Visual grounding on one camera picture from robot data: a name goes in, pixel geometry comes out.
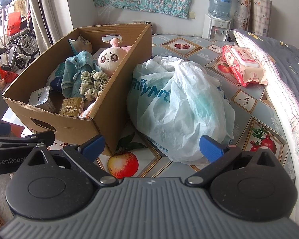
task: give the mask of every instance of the orange bag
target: orange bag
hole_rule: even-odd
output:
[[[18,77],[17,73],[4,71],[1,68],[0,68],[0,75],[1,75],[1,79],[4,79],[7,83],[12,83],[14,79]]]
[[[13,36],[20,31],[21,12],[12,12],[8,14],[7,35]]]

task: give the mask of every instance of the metal screw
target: metal screw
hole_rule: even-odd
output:
[[[199,176],[191,176],[187,179],[188,183],[190,184],[200,184],[204,181],[202,177]]]
[[[116,182],[116,178],[113,176],[103,176],[102,178],[100,178],[100,182],[103,184],[111,184]]]

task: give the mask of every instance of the red wet wipes package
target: red wet wipes package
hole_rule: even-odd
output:
[[[226,45],[222,48],[222,56],[242,86],[268,84],[265,70],[248,48]]]

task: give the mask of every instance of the gold tissue packet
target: gold tissue packet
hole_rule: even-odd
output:
[[[78,117],[83,112],[83,105],[84,102],[81,97],[64,99],[59,113],[61,115]]]

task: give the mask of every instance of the white plush toy head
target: white plush toy head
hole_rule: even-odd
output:
[[[105,49],[97,61],[98,66],[101,67],[104,73],[108,74],[109,77],[112,76],[127,54],[124,49],[118,47],[119,40],[117,38],[111,39],[110,43],[113,47]]]

